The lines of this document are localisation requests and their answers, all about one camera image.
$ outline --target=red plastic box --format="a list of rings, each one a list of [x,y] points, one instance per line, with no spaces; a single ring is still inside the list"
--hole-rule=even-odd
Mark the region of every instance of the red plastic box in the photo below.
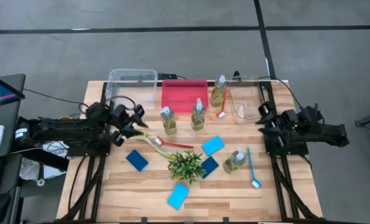
[[[168,106],[175,113],[192,113],[196,99],[209,107],[206,80],[163,80],[161,107]]]

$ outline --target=artificial plant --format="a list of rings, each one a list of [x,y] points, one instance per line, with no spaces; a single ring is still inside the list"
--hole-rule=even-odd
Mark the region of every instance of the artificial plant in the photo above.
[[[185,156],[179,152],[173,154],[174,159],[169,161],[168,169],[171,171],[172,179],[179,177],[180,181],[192,184],[197,181],[197,177],[202,177],[206,171],[202,169],[201,153],[196,154],[193,150],[187,150],[185,153]]]

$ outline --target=dark blue sponge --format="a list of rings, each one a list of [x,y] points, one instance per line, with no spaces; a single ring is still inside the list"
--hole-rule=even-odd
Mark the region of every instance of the dark blue sponge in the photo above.
[[[141,172],[145,167],[146,165],[148,165],[148,161],[143,157],[141,156],[141,154],[137,151],[137,150],[133,150],[127,157],[126,159],[128,160],[128,162],[130,162],[130,164],[132,164],[136,170],[138,170],[139,172]]]
[[[207,172],[203,175],[203,179],[207,177],[213,170],[218,167],[218,163],[210,156],[202,163],[202,169]]]

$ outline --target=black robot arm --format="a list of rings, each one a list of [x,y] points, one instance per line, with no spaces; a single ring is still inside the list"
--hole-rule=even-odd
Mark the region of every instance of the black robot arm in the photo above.
[[[101,156],[106,144],[121,146],[123,137],[143,134],[134,129],[134,123],[147,128],[141,119],[145,114],[142,106],[136,105],[131,110],[133,114],[129,115],[124,105],[110,111],[108,106],[94,103],[86,110],[86,119],[19,118],[16,143],[28,148],[47,141],[63,141],[69,147],[68,156]],[[108,124],[117,128],[112,135],[105,131]]]
[[[256,124],[265,125],[259,131],[276,148],[277,154],[289,154],[292,148],[300,147],[306,142],[326,142],[338,147],[349,144],[344,125],[325,124],[317,104],[314,108],[307,106],[299,113],[286,110],[278,115],[273,114],[271,104],[271,101],[267,101],[259,107],[262,118]]]

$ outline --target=wooden tabletop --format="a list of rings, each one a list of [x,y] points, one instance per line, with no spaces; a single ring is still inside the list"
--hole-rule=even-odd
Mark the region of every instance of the wooden tabletop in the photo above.
[[[100,101],[102,81],[88,83],[84,103],[91,105]],[[278,112],[294,108],[293,99],[286,87],[272,81],[273,93]],[[250,100],[249,95],[258,98],[258,92],[247,89],[230,89],[236,101]],[[99,201],[98,222],[140,222],[141,217],[148,217],[151,222],[219,222],[222,217],[229,217],[231,221],[280,221],[278,199],[273,180],[270,158],[265,153],[263,136],[258,132],[260,126],[254,125],[255,119],[244,121],[234,112],[230,93],[225,103],[226,115],[222,119],[216,117],[220,108],[208,107],[206,125],[200,131],[191,129],[190,114],[176,114],[178,131],[172,136],[164,133],[159,111],[161,109],[161,87],[157,88],[156,100],[153,102],[142,100],[141,96],[150,95],[152,88],[122,88],[120,94],[133,98],[137,103],[146,104],[145,122],[148,124],[149,138],[158,135],[164,140],[191,144],[196,152],[203,152],[203,160],[207,158],[201,144],[209,139],[220,136],[225,147],[212,156],[219,167],[206,179],[192,183],[189,195],[179,210],[167,204],[174,186],[178,180],[172,180],[169,174],[168,160],[154,151],[143,141],[126,140],[122,147],[111,147],[111,153],[106,159],[103,173],[102,191]],[[250,148],[256,178],[262,183],[260,189],[251,184],[249,163],[240,170],[227,174],[222,163],[232,152],[238,149]],[[168,152],[183,152],[184,149],[163,146]],[[126,156],[136,149],[149,161],[142,172],[138,172],[126,160]],[[72,187],[75,170],[81,158],[70,160],[65,185],[60,199],[57,218],[67,213],[69,193]],[[310,166],[300,156],[288,156],[293,186],[310,210],[321,216],[321,208],[316,194]],[[88,159],[80,168],[77,182],[74,187],[72,205],[83,190],[87,173]],[[292,215],[290,202],[286,190],[284,197],[287,204],[287,214]],[[86,217],[90,216],[92,200],[88,200]]]

